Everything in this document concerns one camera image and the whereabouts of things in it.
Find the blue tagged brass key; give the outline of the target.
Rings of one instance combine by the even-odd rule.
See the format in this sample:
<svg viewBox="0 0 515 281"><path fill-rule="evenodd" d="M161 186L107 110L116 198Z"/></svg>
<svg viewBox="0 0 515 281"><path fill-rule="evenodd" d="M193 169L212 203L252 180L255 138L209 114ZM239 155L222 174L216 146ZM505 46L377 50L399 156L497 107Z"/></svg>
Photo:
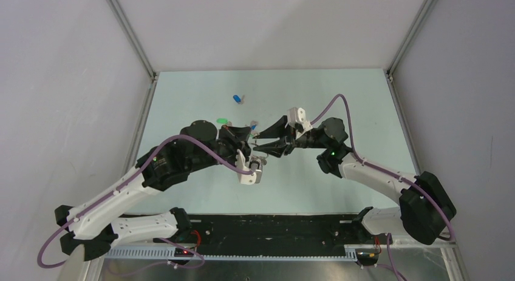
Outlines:
<svg viewBox="0 0 515 281"><path fill-rule="evenodd" d="M251 128L251 130L252 130L252 131L254 131L258 124L259 124L259 123L258 123L257 121L252 120L252 121L250 122L250 128Z"/></svg>

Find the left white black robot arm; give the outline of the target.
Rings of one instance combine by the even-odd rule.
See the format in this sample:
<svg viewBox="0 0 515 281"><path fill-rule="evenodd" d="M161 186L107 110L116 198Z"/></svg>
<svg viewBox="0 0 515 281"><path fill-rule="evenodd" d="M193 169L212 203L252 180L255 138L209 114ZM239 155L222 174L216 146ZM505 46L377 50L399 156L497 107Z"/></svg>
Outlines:
<svg viewBox="0 0 515 281"><path fill-rule="evenodd" d="M125 215L141 201L187 181L190 174L215 165L224 165L241 175L251 173L237 167L237 160L247 160L252 129L197 120L152 148L136 161L119 181L86 203L55 209L63 253L71 255L84 246L84 260L105 255L125 243L149 239L189 240L192 224L183 208L171 208L161 214Z"/></svg>

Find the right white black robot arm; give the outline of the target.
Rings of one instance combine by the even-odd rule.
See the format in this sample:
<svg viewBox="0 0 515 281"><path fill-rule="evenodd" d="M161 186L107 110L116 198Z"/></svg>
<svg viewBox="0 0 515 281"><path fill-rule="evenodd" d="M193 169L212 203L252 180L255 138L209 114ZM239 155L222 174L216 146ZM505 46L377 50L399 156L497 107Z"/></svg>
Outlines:
<svg viewBox="0 0 515 281"><path fill-rule="evenodd" d="M317 156L325 174L355 181L381 193L397 204L396 208L365 208L353 226L354 238L369 243L378 234L406 233L414 240L431 245L444 237L457 210L436 175L424 171L420 175L402 173L375 164L345 144L348 139L343 120L330 117L318 127L306 129L300 123L289 123L287 116L255 135L269 139L254 150L280 158L296 148L323 149Z"/></svg>

